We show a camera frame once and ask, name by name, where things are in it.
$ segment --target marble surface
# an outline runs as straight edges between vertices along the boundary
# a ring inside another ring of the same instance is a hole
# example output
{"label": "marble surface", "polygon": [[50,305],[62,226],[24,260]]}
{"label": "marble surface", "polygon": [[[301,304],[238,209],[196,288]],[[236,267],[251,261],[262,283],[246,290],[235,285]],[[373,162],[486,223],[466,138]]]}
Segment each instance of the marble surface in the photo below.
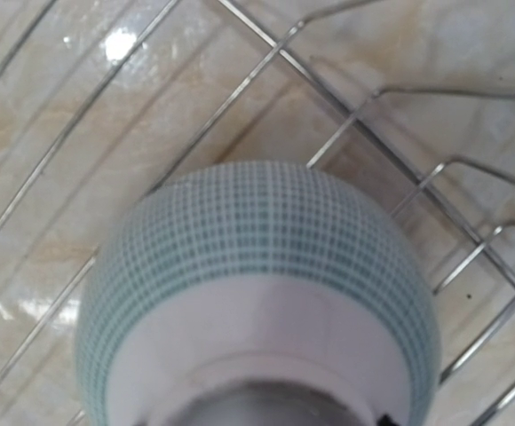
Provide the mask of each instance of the marble surface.
{"label": "marble surface", "polygon": [[[0,59],[43,3],[0,0]],[[246,4],[280,36],[319,2]],[[0,80],[0,212],[160,7],[154,0],[54,5]],[[388,0],[313,24],[291,46],[356,104],[385,83],[511,87],[515,2]],[[0,232],[0,368],[110,226],[265,52],[214,0],[184,0],[143,44]],[[391,95],[370,106],[365,119],[420,170],[458,153],[515,174],[515,102]],[[178,174],[240,159],[305,162],[341,122],[278,60]],[[387,209],[412,187],[355,131],[322,167]],[[454,166],[438,187],[483,234],[515,218],[515,189],[476,171]],[[420,253],[430,285],[471,250],[424,201],[398,221]],[[515,267],[515,231],[495,246]],[[444,362],[511,297],[484,258],[440,295]],[[0,387],[0,425],[66,424],[77,411],[71,338],[78,303],[76,290]],[[514,378],[515,319],[441,389],[428,424],[468,424]],[[515,424],[515,403],[493,424]]]}

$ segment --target ceramic bowl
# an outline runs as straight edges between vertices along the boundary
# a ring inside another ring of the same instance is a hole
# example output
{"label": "ceramic bowl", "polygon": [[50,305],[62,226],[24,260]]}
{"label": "ceramic bowl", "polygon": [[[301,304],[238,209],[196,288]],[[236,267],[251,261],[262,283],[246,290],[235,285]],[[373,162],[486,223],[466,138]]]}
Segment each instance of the ceramic bowl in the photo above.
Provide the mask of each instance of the ceramic bowl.
{"label": "ceramic bowl", "polygon": [[215,166],[145,198],[100,251],[75,345],[98,426],[182,425],[196,401],[259,383],[288,401],[310,389],[361,426],[421,426],[439,354],[396,226],[345,182],[279,162]]}

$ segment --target metal wire rack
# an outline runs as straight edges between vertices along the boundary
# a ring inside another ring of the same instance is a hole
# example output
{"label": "metal wire rack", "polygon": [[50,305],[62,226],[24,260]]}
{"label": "metal wire rack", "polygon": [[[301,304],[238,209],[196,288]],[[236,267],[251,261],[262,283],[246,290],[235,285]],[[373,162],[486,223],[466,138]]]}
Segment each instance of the metal wire rack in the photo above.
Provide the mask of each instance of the metal wire rack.
{"label": "metal wire rack", "polygon": [[[128,50],[128,52],[118,60],[108,73],[103,77],[101,82],[94,88],[88,98],[78,107],[74,115],[71,117],[64,129],[51,142],[50,146],[28,174],[19,190],[9,201],[8,205],[0,215],[0,232],[4,225],[14,214],[16,208],[23,201],[31,187],[35,184],[42,172],[49,166],[54,156],[67,142],[68,137],[72,134],[80,121],[86,116],[94,103],[102,95],[104,90],[115,79],[118,73],[123,69],[126,63],[137,52],[141,45],[159,28],[163,22],[173,13],[174,9],[184,0],[170,0],[166,3],[156,16],[148,23],[143,32],[137,37],[136,42]],[[438,296],[448,285],[453,283],[457,276],[465,270],[472,262],[484,255],[488,262],[502,274],[508,285],[515,292],[515,271],[498,255],[493,249],[493,242],[500,238],[508,229],[515,228],[515,220],[508,220],[497,225],[494,230],[482,237],[477,229],[471,225],[465,215],[453,205],[448,198],[435,185],[434,180],[445,170],[453,165],[460,165],[466,168],[477,170],[493,179],[501,179],[509,185],[515,186],[515,176],[502,170],[493,168],[487,164],[474,161],[463,156],[451,156],[445,161],[439,163],[430,173],[424,174],[418,170],[405,155],[397,150],[393,145],[386,142],[370,129],[370,127],[361,119],[361,114],[365,107],[383,96],[390,93],[405,93],[412,95],[434,94],[447,97],[467,97],[467,98],[486,98],[486,99],[507,99],[515,100],[515,89],[496,89],[496,88],[466,88],[452,86],[420,86],[420,85],[386,85],[373,91],[359,106],[351,106],[343,96],[335,91],[321,76],[319,76],[311,66],[302,59],[298,54],[289,48],[289,44],[294,40],[301,31],[313,24],[317,20],[351,10],[366,4],[373,3],[374,0],[352,0],[342,1],[331,5],[330,7],[320,8],[316,12],[310,13],[293,25],[281,38],[276,38],[273,33],[265,27],[265,25],[256,19],[243,6],[235,0],[216,0],[231,15],[232,19],[239,20],[247,27],[258,39],[266,43],[270,50],[251,70],[245,79],[236,87],[236,89],[224,100],[220,107],[210,116],[208,121],[194,134],[194,136],[186,143],[184,149],[171,163],[170,167],[164,171],[162,176],[153,184],[146,192],[146,195],[155,191],[161,185],[165,185],[171,176],[177,171],[178,167],[185,161],[190,153],[198,147],[204,140],[205,136],[214,128],[221,120],[224,114],[234,106],[236,101],[243,96],[249,86],[262,75],[268,66],[277,57],[281,57],[290,67],[305,81],[313,90],[315,90],[331,107],[333,107],[340,115],[342,115],[343,123],[338,130],[327,140],[322,148],[307,163],[308,168],[315,168],[319,165],[321,159],[337,144],[339,139],[352,127],[358,130],[366,140],[375,146],[406,178],[415,186],[414,190],[405,197],[399,205],[392,211],[392,216],[397,216],[404,210],[416,197],[424,196],[430,201],[448,221],[450,221],[468,241],[474,245],[474,250],[463,259],[452,271],[439,283],[436,284],[434,294]],[[43,21],[50,12],[51,8],[57,3],[57,0],[49,0],[46,2],[40,12],[34,17],[30,25],[22,33],[17,42],[4,56],[0,63],[0,78],[4,72],[14,61],[19,51],[23,48],[26,41],[32,36],[35,29]],[[88,271],[93,267],[96,253],[80,267],[69,283],[62,289],[44,315],[37,321],[34,328],[25,336],[17,350],[11,355],[8,361],[0,370],[0,386],[4,382],[8,374],[15,368],[21,358],[27,352],[28,348],[39,336],[39,334],[49,325],[55,315],[59,313],[60,308],[68,300],[70,295],[83,281]],[[495,316],[494,319],[476,336],[476,338],[462,351],[440,374],[440,383],[443,384],[454,374],[458,373],[467,362],[477,354],[478,351],[509,321],[515,316],[515,296],[507,303],[503,309]],[[504,410],[515,399],[515,382],[497,398],[491,406],[489,406],[471,426],[480,426],[489,423],[502,410]],[[68,422],[68,425],[77,425],[85,417],[84,412],[78,411],[74,417]]]}

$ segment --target marble countertop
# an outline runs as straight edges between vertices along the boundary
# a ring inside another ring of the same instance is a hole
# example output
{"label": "marble countertop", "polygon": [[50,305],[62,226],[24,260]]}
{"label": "marble countertop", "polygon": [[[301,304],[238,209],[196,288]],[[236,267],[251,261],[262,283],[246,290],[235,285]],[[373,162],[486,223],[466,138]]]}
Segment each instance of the marble countertop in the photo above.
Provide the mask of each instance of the marble countertop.
{"label": "marble countertop", "polygon": [[[0,60],[43,4],[0,0]],[[278,36],[319,6],[245,4]],[[51,8],[0,79],[0,213],[161,7],[155,0],[59,0]],[[383,1],[312,24],[291,47],[353,105],[388,83],[515,87],[515,2]],[[143,43],[0,232],[0,368],[113,223],[265,53],[216,0],[183,0]],[[515,101],[390,95],[363,119],[422,172],[464,154],[515,174]],[[342,122],[278,59],[177,175],[221,161],[306,162]],[[322,168],[386,209],[413,188],[354,130]],[[454,166],[437,186],[483,235],[515,218],[515,188],[474,170]],[[398,221],[431,284],[472,250],[424,200]],[[495,247],[515,268],[515,232]],[[480,257],[437,298],[445,364],[512,294]],[[78,304],[76,290],[0,387],[0,425],[66,424],[77,412],[71,339]],[[440,390],[429,426],[468,424],[514,379],[515,319]],[[514,425],[515,403],[493,424]]]}

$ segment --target bent metal wire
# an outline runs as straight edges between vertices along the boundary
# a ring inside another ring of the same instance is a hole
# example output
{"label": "bent metal wire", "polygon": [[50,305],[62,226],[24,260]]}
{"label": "bent metal wire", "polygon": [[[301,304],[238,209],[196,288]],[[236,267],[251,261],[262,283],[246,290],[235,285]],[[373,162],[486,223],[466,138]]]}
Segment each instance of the bent metal wire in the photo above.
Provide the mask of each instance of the bent metal wire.
{"label": "bent metal wire", "polygon": [[[78,107],[67,125],[62,129],[59,135],[51,142],[48,149],[36,163],[34,168],[28,174],[19,190],[13,195],[8,205],[0,215],[0,231],[15,212],[15,209],[23,201],[24,197],[30,191],[31,187],[40,177],[54,156],[66,143],[68,137],[78,126],[80,121],[90,111],[91,107],[99,99],[109,84],[120,73],[123,67],[129,62],[131,57],[137,52],[141,45],[163,24],[163,22],[172,14],[174,9],[181,2],[188,0],[169,0],[154,18],[147,24],[136,42],[128,50],[127,54],[118,60],[109,69],[101,82],[92,90],[88,98]],[[351,128],[358,130],[370,143],[372,143],[384,156],[392,162],[392,164],[402,172],[414,185],[414,190],[409,193],[397,206],[392,210],[392,216],[397,216],[405,209],[410,202],[416,197],[422,195],[427,198],[442,214],[456,227],[462,234],[474,244],[475,249],[464,258],[452,271],[439,283],[433,293],[438,296],[448,285],[450,285],[456,277],[467,268],[480,254],[502,274],[509,286],[515,291],[515,271],[507,265],[507,263],[492,248],[493,242],[510,228],[515,228],[515,220],[509,220],[497,225],[494,230],[486,237],[481,237],[479,232],[470,224],[456,206],[454,206],[446,196],[441,193],[433,185],[433,181],[437,176],[442,174],[444,170],[459,165],[474,169],[480,173],[484,173],[491,178],[500,179],[508,185],[515,186],[515,176],[483,164],[473,159],[455,155],[445,159],[439,163],[429,174],[425,175],[418,170],[407,158],[399,152],[392,144],[378,137],[378,135],[370,129],[370,127],[361,119],[361,114],[366,106],[376,102],[378,99],[390,93],[404,93],[411,95],[433,94],[449,97],[468,97],[483,99],[500,99],[515,100],[515,88],[497,89],[497,88],[467,88],[438,85],[397,85],[391,84],[374,90],[359,106],[351,106],[344,97],[335,91],[322,77],[317,75],[315,71],[307,64],[305,60],[289,48],[289,44],[299,33],[307,26],[313,24],[317,20],[322,20],[330,16],[350,11],[351,9],[362,7],[374,3],[376,0],[349,0],[333,4],[309,13],[302,17],[285,33],[281,38],[276,38],[273,33],[256,17],[246,10],[235,0],[215,0],[221,4],[232,16],[233,19],[239,20],[246,28],[248,28],[256,37],[261,39],[269,46],[269,52],[258,62],[251,72],[242,80],[238,87],[224,100],[220,107],[209,117],[208,121],[193,135],[186,143],[182,152],[173,160],[170,167],[166,169],[161,177],[145,192],[145,195],[155,191],[161,185],[169,181],[174,172],[189,156],[190,153],[198,147],[204,140],[205,136],[214,128],[224,114],[235,105],[236,101],[243,95],[249,86],[259,78],[268,68],[268,66],[277,57],[283,58],[294,71],[305,80],[311,88],[313,88],[330,106],[343,116],[343,124],[338,130],[321,146],[321,149],[306,164],[308,168],[316,167],[321,159],[337,144],[338,140]],[[13,44],[12,48],[5,54],[0,63],[0,78],[7,68],[13,63],[19,51],[23,48],[26,41],[31,37],[33,31],[39,23],[47,16],[57,0],[47,1],[33,18],[19,39]],[[28,348],[39,336],[45,327],[55,318],[63,304],[68,300],[73,291],[83,281],[88,271],[93,267],[96,259],[97,250],[90,258],[80,267],[68,284],[60,291],[56,299],[51,303],[40,320],[37,321],[33,329],[22,340],[19,347],[7,360],[0,370],[0,386],[8,376],[8,374],[19,363],[20,359],[27,352]],[[451,378],[455,373],[459,372],[463,366],[500,330],[510,318],[515,315],[515,296],[507,303],[503,309],[495,316],[495,318],[476,336],[476,338],[461,352],[453,361],[441,372],[440,383],[443,384]],[[497,398],[491,406],[489,406],[470,426],[485,425],[494,419],[515,399],[515,382]],[[74,414],[67,423],[68,426],[79,424],[85,417],[82,410]]]}

